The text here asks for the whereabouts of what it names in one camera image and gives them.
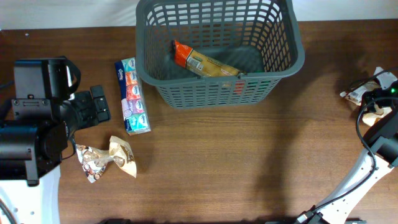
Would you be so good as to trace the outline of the beige snack bag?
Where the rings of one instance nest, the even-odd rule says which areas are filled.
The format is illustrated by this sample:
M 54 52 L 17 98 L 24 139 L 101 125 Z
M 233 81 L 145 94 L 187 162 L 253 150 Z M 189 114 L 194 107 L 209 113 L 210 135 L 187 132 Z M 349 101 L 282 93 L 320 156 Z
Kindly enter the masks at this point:
M 362 115 L 362 120 L 368 126 L 374 125 L 393 109 L 397 109 L 397 100 L 380 100 L 382 97 L 397 97 L 397 76 L 392 71 L 397 67 L 383 69 L 377 67 L 374 75 L 353 82 L 348 89 L 342 91 L 340 96 L 360 108 L 363 108 L 372 100 Z

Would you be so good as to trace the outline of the orange pasta packet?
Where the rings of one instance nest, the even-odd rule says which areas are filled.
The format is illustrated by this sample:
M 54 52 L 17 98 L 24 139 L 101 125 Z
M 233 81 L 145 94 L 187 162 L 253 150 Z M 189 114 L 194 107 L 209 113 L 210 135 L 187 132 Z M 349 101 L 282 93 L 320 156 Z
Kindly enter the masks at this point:
M 242 70 L 203 55 L 177 40 L 171 41 L 171 45 L 174 62 L 200 77 L 241 77 L 246 74 Z

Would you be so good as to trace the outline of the grey plastic shopping basket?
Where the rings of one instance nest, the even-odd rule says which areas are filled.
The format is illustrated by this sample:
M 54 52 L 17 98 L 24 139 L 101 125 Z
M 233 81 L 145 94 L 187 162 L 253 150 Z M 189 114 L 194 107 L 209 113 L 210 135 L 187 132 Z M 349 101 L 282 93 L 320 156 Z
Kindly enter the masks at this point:
M 173 40 L 246 74 L 200 77 L 174 62 Z M 136 7 L 138 75 L 174 108 L 258 103 L 304 60 L 291 0 L 140 1 Z M 250 95 L 247 80 L 260 75 L 271 86 Z

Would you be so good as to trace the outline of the green lid jar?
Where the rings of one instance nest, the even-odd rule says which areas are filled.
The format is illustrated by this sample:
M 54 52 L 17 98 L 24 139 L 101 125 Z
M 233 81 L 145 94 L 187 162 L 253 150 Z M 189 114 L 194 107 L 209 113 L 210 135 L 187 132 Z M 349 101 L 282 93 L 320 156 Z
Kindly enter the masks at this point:
M 268 91 L 272 80 L 267 75 L 260 75 L 256 78 L 247 80 L 246 92 L 250 95 L 263 95 Z

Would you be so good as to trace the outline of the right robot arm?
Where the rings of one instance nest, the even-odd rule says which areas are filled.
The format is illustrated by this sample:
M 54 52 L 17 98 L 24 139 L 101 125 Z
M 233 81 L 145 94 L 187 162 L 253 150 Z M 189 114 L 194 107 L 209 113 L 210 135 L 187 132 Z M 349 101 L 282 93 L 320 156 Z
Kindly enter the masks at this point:
M 391 106 L 392 111 L 362 135 L 359 122 L 371 106 Z M 353 168 L 329 196 L 300 214 L 295 223 L 345 223 L 369 190 L 397 168 L 397 82 L 364 94 L 356 132 L 364 149 Z

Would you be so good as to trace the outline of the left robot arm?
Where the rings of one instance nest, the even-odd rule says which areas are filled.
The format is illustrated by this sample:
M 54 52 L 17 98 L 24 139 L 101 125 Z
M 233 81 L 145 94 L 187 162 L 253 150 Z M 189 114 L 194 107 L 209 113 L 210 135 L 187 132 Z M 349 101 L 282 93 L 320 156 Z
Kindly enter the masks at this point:
M 1 223 L 59 223 L 63 151 L 111 118 L 103 87 L 78 91 L 80 81 L 66 57 L 15 61 L 16 96 L 1 106 Z

